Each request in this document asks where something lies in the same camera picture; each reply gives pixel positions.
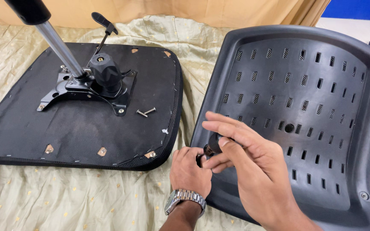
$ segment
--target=watch face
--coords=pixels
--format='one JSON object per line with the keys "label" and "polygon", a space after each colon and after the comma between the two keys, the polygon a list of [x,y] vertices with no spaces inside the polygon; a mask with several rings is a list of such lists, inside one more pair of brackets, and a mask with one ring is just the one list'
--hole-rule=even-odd
{"label": "watch face", "polygon": [[169,195],[169,199],[167,201],[167,204],[165,205],[165,211],[167,211],[169,207],[171,206],[172,200],[175,197],[175,192],[176,190],[172,191],[171,195]]}

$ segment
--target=beige curtain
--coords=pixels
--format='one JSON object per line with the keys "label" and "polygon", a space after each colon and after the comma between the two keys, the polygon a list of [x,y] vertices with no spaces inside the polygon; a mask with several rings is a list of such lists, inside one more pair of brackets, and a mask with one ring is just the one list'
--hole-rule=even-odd
{"label": "beige curtain", "polygon": [[[111,22],[129,22],[145,15],[175,15],[213,27],[244,28],[256,25],[314,26],[330,0],[44,0],[53,25],[97,28],[91,12]],[[0,0],[0,24],[23,25]]]}

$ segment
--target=metal bracket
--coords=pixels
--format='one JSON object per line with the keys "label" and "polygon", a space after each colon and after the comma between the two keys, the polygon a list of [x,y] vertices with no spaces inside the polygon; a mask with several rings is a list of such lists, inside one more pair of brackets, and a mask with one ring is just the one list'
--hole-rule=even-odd
{"label": "metal bracket", "polygon": [[49,105],[60,100],[77,99],[105,101],[112,106],[115,115],[124,116],[137,72],[129,70],[122,73],[121,89],[110,95],[97,84],[89,68],[84,70],[88,76],[81,80],[76,80],[67,69],[62,70],[58,74],[56,87],[41,99],[37,111],[46,110]]}

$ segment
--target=bedsheet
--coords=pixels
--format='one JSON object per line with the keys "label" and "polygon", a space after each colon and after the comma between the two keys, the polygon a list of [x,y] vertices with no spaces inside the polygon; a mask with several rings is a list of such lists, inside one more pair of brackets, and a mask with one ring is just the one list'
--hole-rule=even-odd
{"label": "bedsheet", "polygon": [[[174,16],[115,24],[107,44],[162,46],[181,62],[182,117],[174,150],[189,145],[226,33]],[[100,43],[104,28],[55,28],[65,42]],[[48,47],[32,26],[0,25],[0,101]],[[172,158],[148,172],[0,165],[0,231],[158,230],[166,220]],[[257,231],[262,227],[207,207],[197,231]]]}

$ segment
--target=silver bolt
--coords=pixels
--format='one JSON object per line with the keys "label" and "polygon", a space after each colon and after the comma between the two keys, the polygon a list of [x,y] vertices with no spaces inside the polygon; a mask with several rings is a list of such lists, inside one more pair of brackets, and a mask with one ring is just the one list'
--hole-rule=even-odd
{"label": "silver bolt", "polygon": [[157,109],[154,107],[154,108],[152,108],[151,110],[149,110],[149,111],[147,111],[147,112],[144,112],[144,114],[146,115],[146,114],[151,113],[151,112],[153,112],[153,111],[157,111]]}
{"label": "silver bolt", "polygon": [[140,112],[139,110],[136,111],[136,113],[140,114],[140,115],[143,115],[145,117],[148,117],[147,115],[145,115],[144,113]]}

